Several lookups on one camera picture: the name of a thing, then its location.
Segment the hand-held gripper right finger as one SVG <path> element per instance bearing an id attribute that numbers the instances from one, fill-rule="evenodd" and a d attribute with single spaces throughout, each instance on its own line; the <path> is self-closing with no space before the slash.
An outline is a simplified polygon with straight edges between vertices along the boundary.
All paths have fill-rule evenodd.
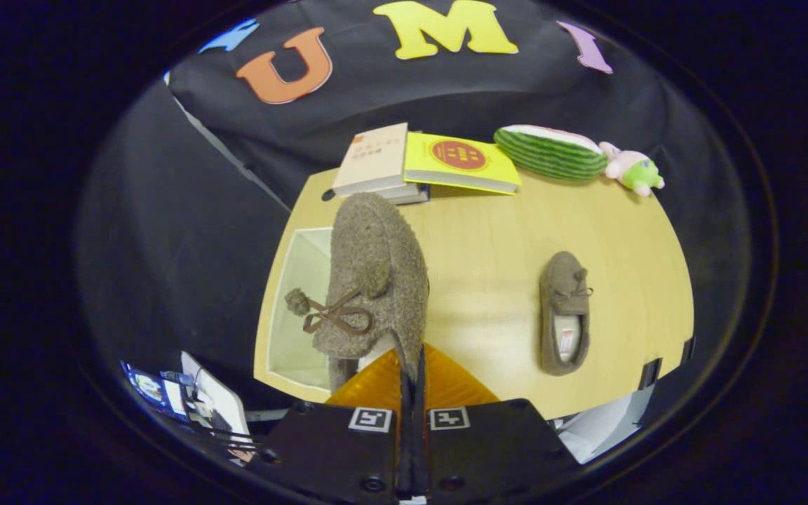
<path id="1" fill-rule="evenodd" d="M 525 398 L 499 400 L 424 346 L 423 454 L 430 502 L 524 502 L 570 485 L 580 465 Z"/>

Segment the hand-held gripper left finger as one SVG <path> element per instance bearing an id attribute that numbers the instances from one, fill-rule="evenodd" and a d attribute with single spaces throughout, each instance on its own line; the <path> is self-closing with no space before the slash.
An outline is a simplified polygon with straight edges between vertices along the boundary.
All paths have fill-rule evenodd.
<path id="1" fill-rule="evenodd" d="M 392 349 L 326 403 L 299 400 L 260 445 L 257 476 L 301 501 L 410 497 L 411 386 Z"/>

